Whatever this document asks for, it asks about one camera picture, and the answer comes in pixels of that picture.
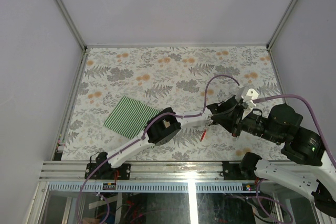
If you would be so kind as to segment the red keyring fob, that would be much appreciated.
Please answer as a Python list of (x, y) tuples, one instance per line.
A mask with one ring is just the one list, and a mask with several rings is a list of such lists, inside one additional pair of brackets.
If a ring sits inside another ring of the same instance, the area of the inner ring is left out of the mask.
[(203, 134), (202, 134), (202, 136), (201, 136), (201, 138), (200, 138), (200, 142), (203, 141), (203, 139), (204, 139), (206, 133), (207, 133), (207, 129), (205, 129), (205, 130), (203, 131)]

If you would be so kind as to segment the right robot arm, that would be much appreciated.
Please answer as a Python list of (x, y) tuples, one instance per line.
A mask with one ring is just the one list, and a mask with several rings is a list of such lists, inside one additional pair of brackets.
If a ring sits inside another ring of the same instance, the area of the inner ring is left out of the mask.
[(335, 159), (319, 125), (316, 125), (317, 132), (302, 127), (302, 115), (285, 103), (275, 105), (266, 118), (261, 111), (243, 116), (247, 102), (235, 97), (206, 108), (212, 113), (214, 123), (221, 125), (233, 137), (246, 132), (282, 145), (281, 153), (287, 159), (304, 166), (315, 176), (314, 180), (309, 180), (248, 152), (239, 164), (243, 178), (267, 179), (280, 184), (306, 197), (324, 214), (335, 217)]

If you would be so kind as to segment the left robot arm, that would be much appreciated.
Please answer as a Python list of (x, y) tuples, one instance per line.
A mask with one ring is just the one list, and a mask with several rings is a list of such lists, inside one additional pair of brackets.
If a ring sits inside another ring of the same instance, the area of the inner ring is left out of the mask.
[(98, 175), (103, 179), (111, 178), (115, 169), (129, 158), (150, 147), (168, 143), (182, 129), (196, 126), (207, 128), (211, 124), (211, 117), (212, 113), (209, 109), (197, 113), (185, 112), (182, 115), (176, 114), (171, 107), (164, 109), (150, 119), (144, 130), (140, 131), (136, 137), (111, 153), (99, 153), (96, 157)]

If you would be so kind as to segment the green striped cloth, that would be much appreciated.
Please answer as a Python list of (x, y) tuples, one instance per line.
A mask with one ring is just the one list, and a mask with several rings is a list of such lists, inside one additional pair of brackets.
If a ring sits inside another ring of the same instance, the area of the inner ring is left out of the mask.
[(141, 101), (123, 96), (103, 126), (123, 137), (132, 139), (145, 128), (150, 119), (159, 113), (160, 110)]

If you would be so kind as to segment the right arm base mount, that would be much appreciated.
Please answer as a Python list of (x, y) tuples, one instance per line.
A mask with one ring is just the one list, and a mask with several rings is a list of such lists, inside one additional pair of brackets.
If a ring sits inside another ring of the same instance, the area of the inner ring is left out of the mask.
[(252, 173), (243, 172), (240, 162), (222, 161), (222, 171), (219, 173), (224, 180), (255, 180), (256, 176)]

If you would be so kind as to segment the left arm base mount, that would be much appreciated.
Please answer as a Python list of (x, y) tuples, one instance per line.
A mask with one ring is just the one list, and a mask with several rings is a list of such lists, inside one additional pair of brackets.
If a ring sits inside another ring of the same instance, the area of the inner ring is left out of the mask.
[[(85, 179), (97, 168), (97, 163), (88, 163), (85, 169)], [(129, 180), (131, 175), (131, 164), (122, 164), (118, 168), (99, 168), (90, 179), (94, 180)]]

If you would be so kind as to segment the aluminium front rail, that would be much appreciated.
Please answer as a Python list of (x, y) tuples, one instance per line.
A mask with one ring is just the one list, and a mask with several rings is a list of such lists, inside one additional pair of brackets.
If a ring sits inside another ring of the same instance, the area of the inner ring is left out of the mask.
[[(88, 161), (44, 161), (39, 181), (82, 182)], [(227, 173), (222, 162), (155, 162), (129, 161), (129, 181), (132, 182), (221, 182)]]

